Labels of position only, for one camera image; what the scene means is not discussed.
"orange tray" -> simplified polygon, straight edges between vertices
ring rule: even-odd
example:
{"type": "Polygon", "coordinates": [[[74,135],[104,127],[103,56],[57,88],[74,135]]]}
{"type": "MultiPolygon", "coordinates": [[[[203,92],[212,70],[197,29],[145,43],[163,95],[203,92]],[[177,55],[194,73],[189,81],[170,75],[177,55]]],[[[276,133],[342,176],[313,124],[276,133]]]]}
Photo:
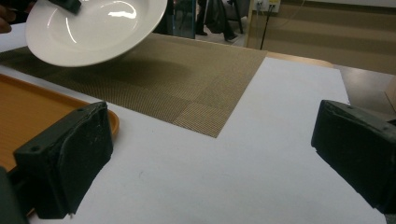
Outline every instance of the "orange tray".
{"type": "MultiPolygon", "coordinates": [[[[13,151],[87,102],[0,74],[0,166],[16,166],[13,151]]],[[[120,121],[108,110],[113,139],[120,121]]]]}

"white table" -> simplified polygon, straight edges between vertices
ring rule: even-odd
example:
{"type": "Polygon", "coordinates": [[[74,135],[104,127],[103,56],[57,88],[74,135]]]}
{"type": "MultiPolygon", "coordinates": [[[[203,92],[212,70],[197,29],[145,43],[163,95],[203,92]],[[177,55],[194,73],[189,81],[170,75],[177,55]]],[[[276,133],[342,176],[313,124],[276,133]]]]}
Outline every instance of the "white table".
{"type": "Polygon", "coordinates": [[[322,99],[347,103],[338,70],[266,58],[218,138],[109,104],[120,118],[114,153],[76,215],[30,222],[386,223],[310,146],[322,99]]]}

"plate rim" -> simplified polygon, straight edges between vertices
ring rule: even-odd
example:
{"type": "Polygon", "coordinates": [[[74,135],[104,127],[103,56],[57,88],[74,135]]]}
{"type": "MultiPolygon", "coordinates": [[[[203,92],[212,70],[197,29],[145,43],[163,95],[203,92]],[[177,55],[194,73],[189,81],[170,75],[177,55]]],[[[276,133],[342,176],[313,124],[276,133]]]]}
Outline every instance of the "plate rim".
{"type": "MultiPolygon", "coordinates": [[[[138,0],[126,0],[126,1],[132,3],[138,0]]],[[[131,35],[133,38],[131,38],[130,41],[127,41],[126,44],[118,44],[111,47],[113,48],[113,50],[107,53],[104,52],[105,50],[108,49],[99,49],[99,50],[86,51],[86,52],[82,52],[82,51],[71,52],[67,50],[60,50],[61,48],[64,47],[61,45],[58,46],[60,49],[54,49],[54,48],[51,49],[50,47],[43,49],[43,45],[45,44],[42,43],[42,41],[48,40],[48,38],[45,37],[45,35],[43,35],[45,34],[46,24],[42,24],[41,26],[36,25],[37,20],[40,20],[41,18],[47,16],[47,15],[42,15],[43,10],[47,11],[48,13],[53,12],[53,10],[61,10],[62,13],[64,13],[66,16],[74,16],[74,15],[64,10],[61,7],[53,5],[48,0],[38,0],[35,4],[36,6],[34,6],[32,8],[32,11],[29,13],[25,26],[25,39],[29,50],[32,51],[32,53],[37,58],[39,58],[40,60],[46,63],[50,63],[57,66],[64,66],[64,67],[80,67],[80,66],[103,63],[105,61],[109,61],[111,59],[117,58],[118,56],[124,54],[128,50],[138,45],[150,33],[152,33],[152,31],[160,23],[166,10],[167,0],[147,1],[148,18],[145,18],[145,21],[152,21],[152,23],[150,23],[147,26],[139,25],[139,27],[137,28],[139,32],[134,33],[137,35],[131,35]]]]}

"brown placemat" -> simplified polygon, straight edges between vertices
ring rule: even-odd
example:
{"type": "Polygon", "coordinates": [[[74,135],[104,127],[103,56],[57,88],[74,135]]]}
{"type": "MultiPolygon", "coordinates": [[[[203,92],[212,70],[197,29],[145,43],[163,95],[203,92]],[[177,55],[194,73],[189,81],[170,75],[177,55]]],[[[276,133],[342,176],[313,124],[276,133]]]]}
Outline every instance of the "brown placemat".
{"type": "Polygon", "coordinates": [[[0,53],[2,65],[177,126],[217,137],[266,51],[149,35],[105,63],[64,68],[28,48],[0,53]]]}

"person's leg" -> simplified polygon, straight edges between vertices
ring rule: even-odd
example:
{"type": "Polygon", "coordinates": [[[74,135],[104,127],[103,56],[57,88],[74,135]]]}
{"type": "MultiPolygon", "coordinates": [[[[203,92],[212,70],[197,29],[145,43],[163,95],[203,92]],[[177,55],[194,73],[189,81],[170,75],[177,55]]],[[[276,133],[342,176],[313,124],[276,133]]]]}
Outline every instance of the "person's leg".
{"type": "Polygon", "coordinates": [[[199,11],[197,15],[197,21],[195,23],[195,34],[207,35],[207,33],[204,32],[206,0],[198,0],[198,6],[199,6],[199,11]]]}
{"type": "Polygon", "coordinates": [[[224,35],[224,39],[226,41],[229,40],[233,40],[237,37],[237,35],[233,32],[233,28],[231,27],[230,23],[227,20],[227,13],[225,11],[225,7],[223,4],[222,5],[222,9],[224,11],[224,31],[223,31],[223,35],[224,35]]]}

